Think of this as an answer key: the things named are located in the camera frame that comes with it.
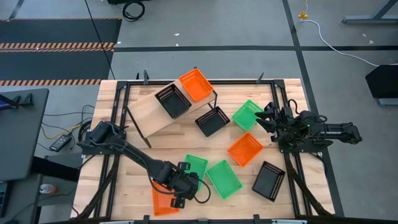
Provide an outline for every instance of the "yellow cable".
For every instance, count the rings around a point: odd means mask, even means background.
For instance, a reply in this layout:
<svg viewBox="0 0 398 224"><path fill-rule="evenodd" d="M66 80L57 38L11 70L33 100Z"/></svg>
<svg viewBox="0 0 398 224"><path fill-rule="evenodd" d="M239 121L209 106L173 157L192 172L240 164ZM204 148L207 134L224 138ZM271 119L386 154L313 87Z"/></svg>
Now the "yellow cable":
<svg viewBox="0 0 398 224"><path fill-rule="evenodd" d="M41 128L42 128L43 135L44 135L44 137L45 137L46 139L55 139L56 137L60 136L61 134L65 133L65 132L68 132L68 131L70 131L70 130L73 130L73 129L75 129L75 128L79 128L80 126L81 126L81 125L79 124L79 125L76 125L76 126L74 126L74 127L68 128L67 131L62 131L61 133L57 134L56 136L52 136L52 137L46 136L46 135L45 135L45 132L44 132L44 128L43 128L43 127L41 127Z"/></svg>

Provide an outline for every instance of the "black rubber mat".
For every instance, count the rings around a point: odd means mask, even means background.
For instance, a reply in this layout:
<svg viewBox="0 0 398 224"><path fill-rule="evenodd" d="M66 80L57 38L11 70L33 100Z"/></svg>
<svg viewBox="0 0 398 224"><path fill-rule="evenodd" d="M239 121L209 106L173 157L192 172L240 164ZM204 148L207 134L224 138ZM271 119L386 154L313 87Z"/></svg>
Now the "black rubber mat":
<svg viewBox="0 0 398 224"><path fill-rule="evenodd" d="M102 42L117 42L121 19L95 19ZM99 42L90 19L0 21L0 43Z"/></svg>
<svg viewBox="0 0 398 224"><path fill-rule="evenodd" d="M113 52L106 52L111 60ZM0 53L0 80L108 79L105 54L84 52Z"/></svg>

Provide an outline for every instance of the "wooden table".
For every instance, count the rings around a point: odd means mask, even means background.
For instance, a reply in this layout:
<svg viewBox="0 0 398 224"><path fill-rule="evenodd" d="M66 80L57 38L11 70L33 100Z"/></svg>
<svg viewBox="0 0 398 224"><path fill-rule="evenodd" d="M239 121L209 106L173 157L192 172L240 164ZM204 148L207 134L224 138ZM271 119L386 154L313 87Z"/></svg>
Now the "wooden table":
<svg viewBox="0 0 398 224"><path fill-rule="evenodd" d="M307 110L307 103L300 79L285 79L284 81L288 99L295 99L297 101L299 111ZM110 120L116 82L101 82L92 128L99 121ZM134 101L150 95L154 91L159 91L162 87L154 85L132 87L129 96L129 105ZM220 106L230 119L246 100L252 100L260 107L264 107L268 102L272 101L270 85L214 85L214 88L218 93L218 106ZM282 101L280 92L278 94L279 100ZM123 99L120 99L119 105L122 105L121 102L123 102ZM183 161L186 154L193 154L208 159L208 167L215 165L220 160L226 159L231 164L244 187L239 192L230 196L229 199L222 200L206 176L204 181L210 185L212 192L208 203L199 204L194 200L187 201L185 208L180 209L179 213L155 217L152 208L152 190L146 176L146 171L135 162L125 156L121 156L112 220L142 220L144 215L150 215L150 219L154 220L202 218L245 219L252 218L253 214L259 214L260 218L294 217L287 177L284 178L274 203L251 190L263 161L270 162L285 170L283 155L279 152L277 144L271 142L271 135L266 133L258 124L250 130L262 143L264 149L246 167L240 167L228 155L227 150L244 134L244 131L231 121L224 128L206 138L194 120L208 110L208 106L199 108L150 135L148 140L152 144L152 149L147 148L145 142L138 135L132 121L127 117L126 124L129 126L126 129L127 140L154 159L167 160L174 164L177 164L178 161ZM116 124L118 124L119 120L120 115L117 116ZM333 204L323 164L309 154L302 154L301 159L308 188L317 200L329 212L333 213ZM102 163L103 156L97 155L82 168L74 201L74 206L79 212L84 209L98 189ZM300 211L304 214L302 194L298 187L296 189ZM205 188L202 188L197 197L204 199L207 197L207 193ZM108 193L105 192L101 215L104 215L107 196Z"/></svg>

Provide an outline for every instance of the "wooden board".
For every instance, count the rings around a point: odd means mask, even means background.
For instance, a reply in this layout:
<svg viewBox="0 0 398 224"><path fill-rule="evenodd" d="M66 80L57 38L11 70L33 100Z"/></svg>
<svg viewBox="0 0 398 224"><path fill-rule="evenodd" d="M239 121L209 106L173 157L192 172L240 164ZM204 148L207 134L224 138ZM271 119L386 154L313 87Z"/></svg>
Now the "wooden board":
<svg viewBox="0 0 398 224"><path fill-rule="evenodd" d="M295 99L298 110L306 110L305 95L299 79L286 79L286 90L289 99ZM100 120L109 120L114 99L115 81L103 81L101 83L98 101L93 117L93 126ZM131 89L133 100L146 97L158 91L162 86L134 86ZM232 115L246 101L252 100L264 107L272 100L269 85L214 85L218 93L218 106L231 119ZM205 182L210 185L211 199L206 204L195 201L187 201L185 208L179 213L155 217L152 208L151 187L143 168L133 161L121 156L114 207L113 220L142 220L144 215L150 215L151 219L241 219L252 218L253 214L260 214L261 218L293 218L293 208L287 177L284 178L276 201L272 203L268 199L251 190L262 162L265 160L285 170L283 155L279 152L277 144L271 142L270 134L267 134L258 124L250 132L262 143L264 149L246 167L240 167L227 153L228 148L238 140L244 131L230 122L226 127L206 138L194 123L194 120L206 113L207 107L202 107L175 123L157 131L148 137L152 149L148 149L144 141L139 137L133 123L127 119L127 140L142 149L154 159L162 159L177 163L183 161L186 154L193 154L209 160L208 167L215 165L222 159L226 159L232 166L244 187L227 200L222 200L217 194L209 178ZM302 154L302 164L308 188L319 202L333 213L330 192L323 164L309 154ZM82 169L78 188L76 190L75 208L80 212L92 198L98 188L103 156L96 156ZM302 196L299 188L297 193L300 202L300 210L304 213ZM198 198L204 200L207 196L206 188L202 187ZM108 196L105 194L104 211Z"/></svg>
<svg viewBox="0 0 398 224"><path fill-rule="evenodd" d="M158 88L158 91L154 91L153 93L139 100L137 99L136 102L129 104L128 107L131 111L131 114L136 120L137 125L139 126L142 135L144 137L148 137L151 134L154 134L158 130L182 119L186 115L192 113L193 111L201 108L202 106L206 105L207 103L215 99L214 94L210 94L203 100L199 102L194 102L190 97L190 95L188 94L188 92L182 86L180 80L175 80L173 83L170 83L169 85L172 84L174 84L181 91L181 93L184 94L185 97L187 97L187 100L189 100L189 102L192 104L192 106L189 107L188 111L185 112L183 115L179 116L177 119L171 118L170 115L166 112L166 110L163 108L163 106L159 103L159 101L155 97L155 94L166 88L166 86L164 86L163 88Z"/></svg>

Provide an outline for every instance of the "white cable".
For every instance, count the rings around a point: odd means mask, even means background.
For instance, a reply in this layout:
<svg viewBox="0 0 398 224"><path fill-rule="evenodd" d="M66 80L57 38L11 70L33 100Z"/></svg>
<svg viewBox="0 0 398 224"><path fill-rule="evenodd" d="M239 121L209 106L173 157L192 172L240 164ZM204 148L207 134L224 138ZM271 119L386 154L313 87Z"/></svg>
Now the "white cable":
<svg viewBox="0 0 398 224"><path fill-rule="evenodd" d="M326 41L323 39L323 37L322 37L322 35L321 35L321 27L320 27L320 25L319 25L317 22L312 21L312 20L310 20L310 19L306 19L306 20L303 20L303 19L302 19L301 21L302 21L302 22L311 22L311 23L317 25L317 26L318 26L318 31L319 31L319 37L321 38L321 40L323 41L323 43L325 43L327 46L329 46L329 47L330 47L332 50L334 50L335 52L337 52L337 53L339 53L339 54L341 54L341 55L350 56L350 57L353 57L353 58L356 58L356 59L360 59L361 61L366 62L366 63L368 63L368 64L370 64L370 65L372 65L372 66L375 66L375 67L380 66L380 65L376 65L376 64L373 64L373 63L371 63L371 62L368 62L367 60L365 60L365 59L363 59L363 58L360 58L360 57L358 57L358 56L346 54L346 53L343 53L343 52L340 52L340 51L336 50L336 49L333 48L330 44L328 44L328 42L326 42Z"/></svg>

